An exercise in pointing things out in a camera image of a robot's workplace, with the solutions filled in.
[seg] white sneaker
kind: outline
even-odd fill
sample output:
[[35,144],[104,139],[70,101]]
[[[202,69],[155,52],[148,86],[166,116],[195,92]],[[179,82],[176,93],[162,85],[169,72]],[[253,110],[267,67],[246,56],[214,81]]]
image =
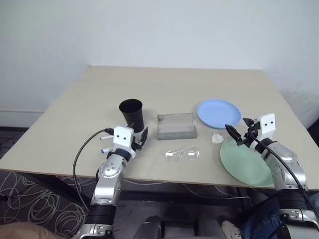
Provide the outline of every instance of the white sneaker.
[[230,221],[223,221],[221,228],[227,239],[242,239],[240,230]]

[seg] beige table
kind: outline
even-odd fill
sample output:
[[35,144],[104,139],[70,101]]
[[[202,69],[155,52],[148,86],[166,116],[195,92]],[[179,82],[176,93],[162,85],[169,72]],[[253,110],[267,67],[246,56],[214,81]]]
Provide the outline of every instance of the beige table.
[[[259,70],[164,69],[137,67],[89,67],[59,97],[40,119],[2,158],[0,168],[53,175],[71,175],[74,156],[94,132],[125,125],[118,110],[121,101],[137,98],[143,102],[148,140],[131,160],[128,179],[245,186],[234,179],[220,161],[220,145],[211,143],[213,132],[228,137],[225,130],[205,126],[196,116],[196,105],[218,98],[234,103],[243,117],[276,114],[279,141],[298,158],[310,189],[319,189],[319,149],[272,82]],[[194,113],[197,139],[158,141],[157,114]],[[244,133],[241,121],[236,128]],[[94,177],[105,160],[102,148],[112,140],[93,139],[83,150],[77,175]],[[200,148],[194,161],[167,162],[166,150],[186,146]]]

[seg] green plate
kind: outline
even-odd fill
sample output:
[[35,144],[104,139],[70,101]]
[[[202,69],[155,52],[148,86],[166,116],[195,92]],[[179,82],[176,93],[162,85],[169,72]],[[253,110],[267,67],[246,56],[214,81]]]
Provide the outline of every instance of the green plate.
[[220,158],[226,170],[243,183],[258,187],[273,184],[270,169],[261,155],[245,145],[237,146],[232,138],[223,142]]

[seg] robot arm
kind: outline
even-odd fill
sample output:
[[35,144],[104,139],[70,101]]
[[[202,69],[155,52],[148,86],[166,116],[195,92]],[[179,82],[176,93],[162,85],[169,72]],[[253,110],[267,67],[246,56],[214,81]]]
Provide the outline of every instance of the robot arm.
[[260,153],[270,168],[275,189],[278,191],[281,221],[284,223],[278,230],[278,238],[319,238],[318,219],[305,198],[309,195],[306,175],[298,164],[297,156],[280,143],[271,140],[276,130],[275,115],[264,115],[256,121],[248,118],[243,120],[249,127],[244,138],[234,127],[226,125],[226,129],[238,146],[244,144]]
[[148,128],[137,141],[133,129],[116,127],[112,134],[114,147],[107,160],[99,168],[99,180],[92,196],[88,215],[81,227],[80,239],[112,239],[116,204],[127,163],[135,157],[135,151],[144,145]]

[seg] white wall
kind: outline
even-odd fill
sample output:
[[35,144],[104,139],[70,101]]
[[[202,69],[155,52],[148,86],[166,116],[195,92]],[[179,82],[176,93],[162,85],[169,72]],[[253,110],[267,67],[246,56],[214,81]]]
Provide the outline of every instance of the white wall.
[[31,125],[92,64],[263,69],[309,126],[318,11],[318,0],[0,0],[0,125]]

